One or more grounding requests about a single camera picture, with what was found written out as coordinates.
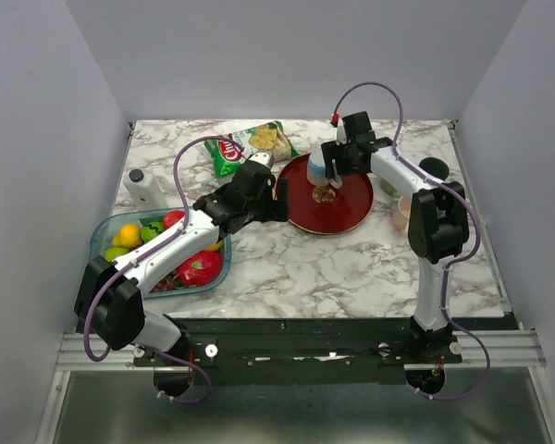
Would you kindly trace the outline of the light blue mug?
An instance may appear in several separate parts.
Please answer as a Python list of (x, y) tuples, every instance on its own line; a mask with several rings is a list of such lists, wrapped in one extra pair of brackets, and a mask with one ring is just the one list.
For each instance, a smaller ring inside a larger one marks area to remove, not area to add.
[(342, 179), (338, 175), (333, 179), (327, 178), (325, 159), (321, 149), (316, 149), (310, 153), (307, 161), (306, 177), (316, 187), (330, 185), (339, 189), (343, 185)]

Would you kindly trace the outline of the light green mug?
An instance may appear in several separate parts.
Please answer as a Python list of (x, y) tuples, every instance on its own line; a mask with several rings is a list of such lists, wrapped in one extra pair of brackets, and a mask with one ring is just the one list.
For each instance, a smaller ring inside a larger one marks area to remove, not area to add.
[(388, 196), (395, 199), (401, 198), (401, 194), (385, 179), (381, 179), (379, 184), (380, 189)]

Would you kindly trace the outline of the pink mug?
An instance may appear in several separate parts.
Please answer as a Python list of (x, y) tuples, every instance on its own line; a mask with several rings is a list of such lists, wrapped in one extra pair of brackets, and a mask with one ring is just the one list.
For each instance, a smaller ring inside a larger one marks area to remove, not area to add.
[(392, 227), (399, 233), (406, 234), (409, 227), (410, 216), (411, 200), (406, 197), (401, 197), (391, 217)]

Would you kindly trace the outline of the dark teal mug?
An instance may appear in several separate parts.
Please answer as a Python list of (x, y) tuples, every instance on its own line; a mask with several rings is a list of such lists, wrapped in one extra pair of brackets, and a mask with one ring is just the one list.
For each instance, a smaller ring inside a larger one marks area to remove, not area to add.
[(450, 176), (450, 168), (446, 162), (436, 157), (427, 157), (420, 161), (418, 166), (426, 173), (445, 181)]

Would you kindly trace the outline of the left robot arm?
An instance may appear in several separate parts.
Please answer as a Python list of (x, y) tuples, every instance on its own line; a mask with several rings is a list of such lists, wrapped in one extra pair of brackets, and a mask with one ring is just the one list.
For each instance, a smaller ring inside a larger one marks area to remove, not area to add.
[(187, 357), (184, 327), (167, 315), (145, 311), (142, 298), (195, 254), (250, 223), (288, 220), (288, 182), (276, 179), (271, 165), (267, 155), (252, 155), (231, 182), (198, 199), (154, 240), (113, 262), (93, 258), (74, 305), (84, 324), (83, 341), (95, 333), (109, 351), (138, 345), (167, 365)]

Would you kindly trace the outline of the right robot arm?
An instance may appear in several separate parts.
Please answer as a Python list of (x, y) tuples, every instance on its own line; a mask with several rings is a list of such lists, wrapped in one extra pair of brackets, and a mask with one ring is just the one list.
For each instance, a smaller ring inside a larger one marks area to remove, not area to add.
[(418, 257), (417, 305), (407, 351), (417, 362), (440, 352), (439, 337), (451, 332), (448, 308), (450, 266), (469, 239), (464, 188), (445, 183), (404, 158), (395, 139), (378, 138), (365, 111), (330, 121), (337, 129), (333, 142), (321, 145), (328, 179), (372, 173), (385, 179), (410, 200), (408, 241)]

